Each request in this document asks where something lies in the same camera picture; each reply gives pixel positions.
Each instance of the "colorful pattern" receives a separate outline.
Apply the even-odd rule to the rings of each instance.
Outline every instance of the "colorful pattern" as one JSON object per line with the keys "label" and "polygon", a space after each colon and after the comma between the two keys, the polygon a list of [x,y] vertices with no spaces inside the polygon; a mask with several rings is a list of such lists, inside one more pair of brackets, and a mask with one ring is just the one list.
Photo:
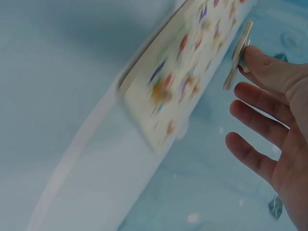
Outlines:
{"label": "colorful pattern", "polygon": [[192,4],[193,9],[186,13],[179,12],[177,23],[172,23],[172,20],[176,21],[175,15],[169,22],[170,26],[166,27],[168,30],[173,29],[172,33],[161,32],[164,36],[158,41],[164,41],[164,44],[153,45],[153,55],[143,62],[144,69],[138,81],[143,82],[145,73],[151,73],[146,86],[149,94],[139,95],[138,88],[142,84],[134,85],[136,88],[130,94],[131,99],[136,98],[135,104],[150,95],[149,105],[136,105],[145,108],[144,115],[136,117],[143,118],[145,124],[146,120],[158,120],[155,131],[143,128],[146,135],[151,134],[150,142],[155,148],[163,148],[165,140],[161,140],[162,137],[173,138],[166,136],[168,121],[181,120],[192,102],[195,102],[193,99],[200,97],[204,83],[212,76],[208,73],[205,75],[205,72],[208,72],[212,59],[217,59],[227,46],[226,40],[234,27],[237,2],[239,0],[223,0],[225,7],[219,8],[219,0],[205,0],[199,6]]}

